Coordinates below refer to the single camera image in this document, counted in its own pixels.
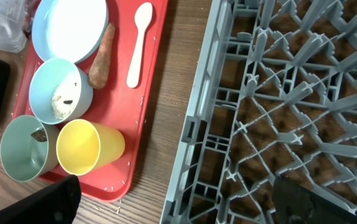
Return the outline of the grey dishwasher rack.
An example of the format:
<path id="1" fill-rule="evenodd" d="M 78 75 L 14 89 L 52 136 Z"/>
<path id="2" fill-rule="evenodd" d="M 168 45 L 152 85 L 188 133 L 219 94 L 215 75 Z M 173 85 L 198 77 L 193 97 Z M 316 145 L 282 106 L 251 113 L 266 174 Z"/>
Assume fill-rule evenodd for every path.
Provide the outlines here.
<path id="1" fill-rule="evenodd" d="M 357 216 L 357 1 L 214 1 L 161 223 L 276 223 L 277 177 Z"/>

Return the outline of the light blue plate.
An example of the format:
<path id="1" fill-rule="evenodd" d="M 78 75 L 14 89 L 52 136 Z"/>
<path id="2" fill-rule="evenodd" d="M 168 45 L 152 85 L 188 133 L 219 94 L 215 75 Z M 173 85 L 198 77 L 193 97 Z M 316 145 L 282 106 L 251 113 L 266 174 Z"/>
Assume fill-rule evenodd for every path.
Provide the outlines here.
<path id="1" fill-rule="evenodd" d="M 79 63 L 100 45 L 108 24 L 106 0 L 42 0 L 32 25 L 32 43 L 39 58 Z"/>

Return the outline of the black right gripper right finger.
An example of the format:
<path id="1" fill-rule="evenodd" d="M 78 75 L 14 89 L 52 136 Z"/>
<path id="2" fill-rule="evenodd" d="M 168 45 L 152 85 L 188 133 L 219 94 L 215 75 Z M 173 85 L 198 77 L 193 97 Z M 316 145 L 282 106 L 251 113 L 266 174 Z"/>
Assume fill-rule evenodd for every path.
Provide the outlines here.
<path id="1" fill-rule="evenodd" d="M 283 224 L 357 224 L 356 215 L 282 177 L 274 181 L 272 201 Z"/>

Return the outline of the light blue bowl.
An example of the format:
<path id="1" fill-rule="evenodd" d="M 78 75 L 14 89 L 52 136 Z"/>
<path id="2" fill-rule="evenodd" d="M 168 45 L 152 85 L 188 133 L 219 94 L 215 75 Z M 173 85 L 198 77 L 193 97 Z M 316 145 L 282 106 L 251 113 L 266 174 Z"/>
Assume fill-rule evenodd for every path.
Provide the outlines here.
<path id="1" fill-rule="evenodd" d="M 88 76 L 74 63 L 62 58 L 44 62 L 35 72 L 29 103 L 35 117 L 45 124 L 77 119 L 89 109 L 93 88 Z"/>

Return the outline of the clear plastic storage bin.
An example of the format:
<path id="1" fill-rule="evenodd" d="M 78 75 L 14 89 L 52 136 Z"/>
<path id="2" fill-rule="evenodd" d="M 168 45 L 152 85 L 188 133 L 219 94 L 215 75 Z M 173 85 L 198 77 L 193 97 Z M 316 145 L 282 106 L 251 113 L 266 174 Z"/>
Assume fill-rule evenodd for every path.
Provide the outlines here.
<path id="1" fill-rule="evenodd" d="M 23 28 L 29 14 L 29 1 L 0 0 L 0 50 L 20 52 L 27 41 Z"/>

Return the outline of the red plastic tray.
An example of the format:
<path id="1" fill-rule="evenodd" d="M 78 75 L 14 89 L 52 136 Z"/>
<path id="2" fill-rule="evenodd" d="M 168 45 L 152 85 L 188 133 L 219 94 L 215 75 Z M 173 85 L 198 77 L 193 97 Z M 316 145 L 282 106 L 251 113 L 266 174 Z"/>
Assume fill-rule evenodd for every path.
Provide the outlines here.
<path id="1" fill-rule="evenodd" d="M 106 203 L 121 199 L 132 183 L 146 107 L 153 81 L 168 0 L 151 0 L 153 16 L 145 34 L 140 82 L 129 88 L 126 77 L 135 48 L 136 10 L 142 0 L 108 1 L 109 20 L 115 24 L 110 76 L 105 88 L 96 90 L 83 118 L 121 131 L 126 148 L 118 160 L 80 176 L 85 196 Z"/>

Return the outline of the yellow plastic cup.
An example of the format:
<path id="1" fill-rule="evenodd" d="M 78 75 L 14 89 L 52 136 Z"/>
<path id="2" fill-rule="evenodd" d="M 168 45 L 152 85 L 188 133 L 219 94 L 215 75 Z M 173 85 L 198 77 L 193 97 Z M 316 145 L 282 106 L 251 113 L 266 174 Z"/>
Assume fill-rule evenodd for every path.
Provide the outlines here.
<path id="1" fill-rule="evenodd" d="M 119 130 L 84 119 L 68 122 L 56 144 L 60 166 L 78 176 L 119 159 L 124 151 L 125 138 Z"/>

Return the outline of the white plastic spoon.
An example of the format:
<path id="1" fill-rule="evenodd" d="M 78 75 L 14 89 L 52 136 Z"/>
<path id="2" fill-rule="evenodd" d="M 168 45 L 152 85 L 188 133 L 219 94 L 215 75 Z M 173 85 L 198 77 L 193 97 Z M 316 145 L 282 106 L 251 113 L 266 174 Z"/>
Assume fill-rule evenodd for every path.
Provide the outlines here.
<path id="1" fill-rule="evenodd" d="M 135 88 L 139 83 L 145 32 L 152 20 L 152 16 L 153 6 L 150 2 L 144 2 L 135 13 L 135 25 L 138 35 L 126 80 L 129 88 Z"/>

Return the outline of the orange carrot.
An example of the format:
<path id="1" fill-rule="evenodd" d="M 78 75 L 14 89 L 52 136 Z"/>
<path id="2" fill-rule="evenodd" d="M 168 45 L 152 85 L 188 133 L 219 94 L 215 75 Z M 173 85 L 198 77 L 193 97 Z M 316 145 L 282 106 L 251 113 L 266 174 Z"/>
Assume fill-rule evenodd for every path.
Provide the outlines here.
<path id="1" fill-rule="evenodd" d="M 95 89 L 102 89 L 107 84 L 114 36 L 115 26 L 109 22 L 88 73 L 89 84 Z"/>

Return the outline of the light green bowl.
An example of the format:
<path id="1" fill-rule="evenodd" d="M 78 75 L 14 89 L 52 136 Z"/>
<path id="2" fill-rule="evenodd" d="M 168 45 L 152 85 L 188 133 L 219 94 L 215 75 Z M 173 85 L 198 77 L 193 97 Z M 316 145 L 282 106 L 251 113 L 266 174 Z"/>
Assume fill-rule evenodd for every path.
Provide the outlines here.
<path id="1" fill-rule="evenodd" d="M 46 142 L 31 137 L 38 129 L 45 129 Z M 52 170 L 59 163 L 56 154 L 59 133 L 56 126 L 44 124 L 31 115 L 12 120 L 0 144 L 0 160 L 5 173 L 17 182 L 28 182 Z"/>

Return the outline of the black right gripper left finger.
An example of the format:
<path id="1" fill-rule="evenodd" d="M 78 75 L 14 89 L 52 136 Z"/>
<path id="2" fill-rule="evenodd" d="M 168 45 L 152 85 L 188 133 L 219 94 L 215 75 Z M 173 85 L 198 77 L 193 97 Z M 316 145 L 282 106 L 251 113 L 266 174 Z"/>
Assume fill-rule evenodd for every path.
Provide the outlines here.
<path id="1" fill-rule="evenodd" d="M 0 224 L 72 223 L 81 198 L 79 178 L 69 175 L 0 210 Z"/>

